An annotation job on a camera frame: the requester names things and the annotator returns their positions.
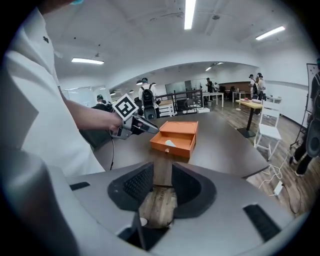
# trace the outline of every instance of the fluorescent light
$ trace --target fluorescent light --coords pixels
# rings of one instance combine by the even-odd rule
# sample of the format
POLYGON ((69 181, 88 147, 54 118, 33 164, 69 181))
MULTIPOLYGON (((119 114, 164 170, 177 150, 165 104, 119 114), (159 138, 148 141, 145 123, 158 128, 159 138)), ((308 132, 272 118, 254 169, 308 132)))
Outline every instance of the fluorescent light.
POLYGON ((190 30, 194 20, 196 0, 185 0, 184 29, 190 30))
POLYGON ((264 38, 266 38, 266 37, 268 37, 268 36, 271 36, 271 35, 273 35, 273 34, 275 34, 275 33, 278 33, 278 32, 280 32, 280 31, 283 31, 283 30, 285 30, 285 28, 284 28, 283 26, 280 26, 280 27, 277 27, 277 28, 275 28, 275 29, 267 32, 267 33, 264 33, 264 34, 256 37, 255 39, 261 40, 261 39, 264 39, 264 38))
POLYGON ((88 59, 88 58, 73 58, 71 62, 91 63, 91 64, 99 64, 99 65, 105 63, 104 61, 88 59))

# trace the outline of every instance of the table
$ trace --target table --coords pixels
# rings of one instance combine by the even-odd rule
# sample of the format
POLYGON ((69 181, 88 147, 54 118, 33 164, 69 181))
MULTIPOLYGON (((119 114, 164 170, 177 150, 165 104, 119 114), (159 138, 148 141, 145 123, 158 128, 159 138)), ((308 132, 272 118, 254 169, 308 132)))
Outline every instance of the table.
MULTIPOLYGON (((218 113, 197 113, 162 117, 153 121, 158 127, 166 121, 198 121, 198 134, 191 158, 166 154, 152 149, 151 133, 132 135, 126 140, 115 139, 112 169, 140 162, 154 162, 153 183, 171 186, 173 162, 189 163, 240 178, 250 177, 268 167, 267 161, 228 121, 218 113)), ((113 157, 113 144, 109 141, 94 152, 99 163, 107 171, 113 157)))
POLYGON ((256 136, 256 134, 250 130, 250 125, 251 125, 251 121, 252 121, 252 116, 254 115, 254 110, 255 109, 262 109, 262 107, 263 107, 262 104, 261 103, 254 103, 254 102, 252 102, 252 100, 250 100, 249 102, 244 102, 239 99, 237 99, 235 102, 238 102, 239 104, 245 105, 250 108, 250 116, 249 116, 249 120, 248 120, 248 124, 247 124, 246 128, 239 128, 237 130, 245 138, 250 138, 250 137, 256 136))
POLYGON ((166 117, 168 115, 172 117, 176 115, 176 113, 174 112, 174 107, 171 99, 161 101, 159 104, 159 111, 160 111, 160 117, 166 117))
POLYGON ((246 94, 250 94, 251 95, 251 92, 248 92, 248 91, 234 91, 232 93, 232 103, 235 102, 235 94, 239 94, 239 100, 241 99, 241 94, 244 94, 244 96, 246 96, 246 94))
POLYGON ((282 101, 281 97, 273 97, 273 96, 265 96, 267 99, 272 100, 273 103, 275 103, 276 101, 282 101))
POLYGON ((224 107, 224 94, 222 92, 205 92, 205 93, 202 93, 202 102, 204 102, 204 96, 216 96, 216 104, 218 105, 218 95, 222 95, 222 107, 224 107))

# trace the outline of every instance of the smoke detector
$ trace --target smoke detector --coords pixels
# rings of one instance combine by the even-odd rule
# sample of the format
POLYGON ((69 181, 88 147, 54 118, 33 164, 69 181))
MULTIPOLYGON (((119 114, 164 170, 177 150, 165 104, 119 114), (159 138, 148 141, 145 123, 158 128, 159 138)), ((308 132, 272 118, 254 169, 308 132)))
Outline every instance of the smoke detector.
POLYGON ((215 20, 215 21, 216 21, 216 20, 219 20, 219 19, 220 19, 220 16, 219 16, 219 15, 213 15, 212 19, 215 20))

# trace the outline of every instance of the open drawer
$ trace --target open drawer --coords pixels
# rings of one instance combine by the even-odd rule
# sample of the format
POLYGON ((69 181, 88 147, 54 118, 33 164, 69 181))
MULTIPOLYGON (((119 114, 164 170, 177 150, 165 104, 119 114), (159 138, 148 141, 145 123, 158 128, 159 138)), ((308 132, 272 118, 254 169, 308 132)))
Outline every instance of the open drawer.
POLYGON ((197 138, 198 122, 167 121, 150 140, 153 149, 190 158, 197 138), (171 141, 175 146, 166 145, 171 141))

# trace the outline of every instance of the black backpack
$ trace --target black backpack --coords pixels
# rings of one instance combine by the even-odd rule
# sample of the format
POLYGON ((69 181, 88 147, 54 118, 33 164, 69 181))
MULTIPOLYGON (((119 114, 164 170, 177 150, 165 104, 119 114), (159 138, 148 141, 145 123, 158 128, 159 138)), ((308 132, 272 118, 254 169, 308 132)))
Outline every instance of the black backpack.
POLYGON ((151 91, 152 84, 149 85, 149 89, 145 89, 141 86, 142 89, 142 104, 144 107, 153 107, 155 102, 154 94, 151 91))

